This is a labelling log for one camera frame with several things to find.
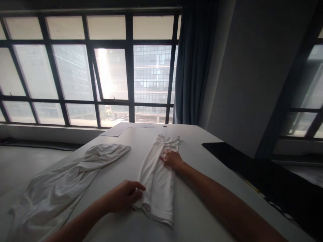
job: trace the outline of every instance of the white garment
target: white garment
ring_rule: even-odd
[[[159,159],[165,150],[178,151],[179,136],[158,135],[148,152],[139,174],[139,182],[146,187],[141,200],[133,206],[158,222],[173,226],[174,172]]]
[[[100,169],[130,149],[119,144],[93,146],[72,164],[34,177],[12,207],[9,240],[43,241],[61,229]]]

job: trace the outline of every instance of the paper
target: paper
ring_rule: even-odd
[[[149,128],[154,127],[151,123],[118,123],[116,126],[100,134],[101,136],[118,137],[128,128]]]

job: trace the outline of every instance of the gray floor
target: gray floor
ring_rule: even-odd
[[[72,151],[0,146],[0,197],[70,153]]]

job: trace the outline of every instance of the white table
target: white table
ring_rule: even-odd
[[[85,151],[94,145],[119,143],[132,147],[121,159],[100,171],[74,209],[69,221],[124,179],[137,180],[141,164],[158,134],[171,137],[179,135],[179,153],[186,163],[236,194],[288,241],[314,241],[202,146],[202,143],[221,140],[195,125],[167,124],[166,128],[163,126],[157,124],[154,128],[129,128],[119,137],[99,136],[45,170],[59,168],[75,158],[84,156]],[[27,184],[24,184],[0,199],[0,241],[6,239],[12,222],[13,216],[9,212],[11,205],[23,194],[26,186]],[[199,197],[178,177],[175,179],[174,206],[172,230],[148,219],[142,212],[108,214],[93,227],[84,241],[234,241]]]

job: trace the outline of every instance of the curtain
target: curtain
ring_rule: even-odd
[[[174,123],[198,124],[208,78],[217,3],[184,6],[176,66]]]

